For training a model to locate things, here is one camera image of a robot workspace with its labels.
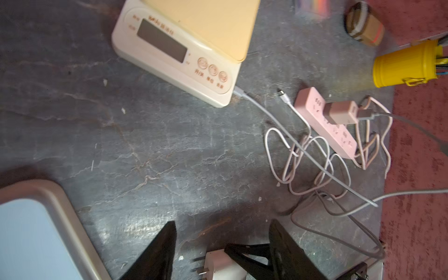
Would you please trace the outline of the pink USB charger adapter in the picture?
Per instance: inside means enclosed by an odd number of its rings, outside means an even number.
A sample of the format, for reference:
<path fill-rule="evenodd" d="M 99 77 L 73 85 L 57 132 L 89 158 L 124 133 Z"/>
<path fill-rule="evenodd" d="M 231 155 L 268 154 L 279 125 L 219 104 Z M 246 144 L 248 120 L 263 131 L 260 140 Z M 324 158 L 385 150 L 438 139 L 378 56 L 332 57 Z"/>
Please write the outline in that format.
<path fill-rule="evenodd" d="M 325 119 L 333 125 L 357 124 L 358 105 L 352 101 L 338 101 L 327 103 L 323 109 Z"/>

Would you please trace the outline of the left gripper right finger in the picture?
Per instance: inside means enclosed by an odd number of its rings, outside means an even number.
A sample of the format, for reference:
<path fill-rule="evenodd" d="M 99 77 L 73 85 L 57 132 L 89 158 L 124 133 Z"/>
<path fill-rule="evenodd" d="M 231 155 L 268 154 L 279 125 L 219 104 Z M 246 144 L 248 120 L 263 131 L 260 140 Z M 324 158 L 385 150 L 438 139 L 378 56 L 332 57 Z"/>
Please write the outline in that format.
<path fill-rule="evenodd" d="M 269 243 L 228 244 L 225 253 L 257 280 L 326 279 L 276 219 L 269 225 Z"/>

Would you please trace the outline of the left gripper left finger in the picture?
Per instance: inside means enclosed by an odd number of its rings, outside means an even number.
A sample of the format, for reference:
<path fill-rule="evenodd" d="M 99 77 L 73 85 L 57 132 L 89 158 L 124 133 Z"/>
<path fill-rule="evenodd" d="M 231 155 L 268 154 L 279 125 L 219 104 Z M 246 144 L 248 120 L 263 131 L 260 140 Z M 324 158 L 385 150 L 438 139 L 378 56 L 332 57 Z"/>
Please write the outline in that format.
<path fill-rule="evenodd" d="M 121 277 L 121 280 L 170 280 L 176 240 L 175 221 L 169 221 Z"/>

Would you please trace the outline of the small white square box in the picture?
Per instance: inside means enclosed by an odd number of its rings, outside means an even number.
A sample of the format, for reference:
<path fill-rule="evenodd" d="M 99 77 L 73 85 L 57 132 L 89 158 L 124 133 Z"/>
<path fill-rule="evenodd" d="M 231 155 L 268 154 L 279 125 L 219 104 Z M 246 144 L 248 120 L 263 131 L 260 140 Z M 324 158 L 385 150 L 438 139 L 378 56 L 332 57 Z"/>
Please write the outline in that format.
<path fill-rule="evenodd" d="M 196 269 L 202 280 L 246 280 L 247 271 L 232 260 L 224 249 L 207 252 L 204 266 Z"/>

